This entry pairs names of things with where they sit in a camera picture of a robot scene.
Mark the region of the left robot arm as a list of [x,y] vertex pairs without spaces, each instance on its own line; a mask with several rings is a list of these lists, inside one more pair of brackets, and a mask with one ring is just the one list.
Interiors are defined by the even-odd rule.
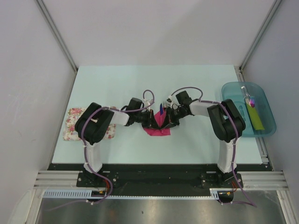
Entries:
[[84,168],[89,172],[87,181],[92,186],[99,186],[103,182],[103,174],[100,159],[96,158],[94,145],[99,143],[105,136],[110,125],[130,126],[139,123],[143,128],[160,129],[155,115],[144,102],[132,98],[129,104],[119,110],[112,107],[102,107],[97,103],[91,103],[75,124],[75,131],[84,144]]

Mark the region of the pink paper napkin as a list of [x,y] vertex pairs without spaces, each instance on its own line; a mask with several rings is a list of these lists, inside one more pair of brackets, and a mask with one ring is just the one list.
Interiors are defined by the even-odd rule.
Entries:
[[[160,116],[160,122],[159,124],[161,125],[162,124],[162,116]],[[143,128],[144,131],[150,135],[150,136],[159,136],[159,137],[162,137],[162,136],[169,136],[171,134],[171,131],[169,128],[167,129],[159,129],[159,130],[156,130],[156,129],[150,129],[150,128]]]

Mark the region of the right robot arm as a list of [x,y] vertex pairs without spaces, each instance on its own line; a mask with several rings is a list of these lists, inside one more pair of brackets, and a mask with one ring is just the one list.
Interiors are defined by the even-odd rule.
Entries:
[[220,141],[219,159],[215,181],[227,187],[236,179],[236,146],[246,128],[245,121],[231,99],[222,102],[192,99],[187,91],[176,95],[178,105],[174,107],[172,96],[166,100],[165,119],[161,129],[179,126],[179,120],[192,115],[210,119],[214,134]]

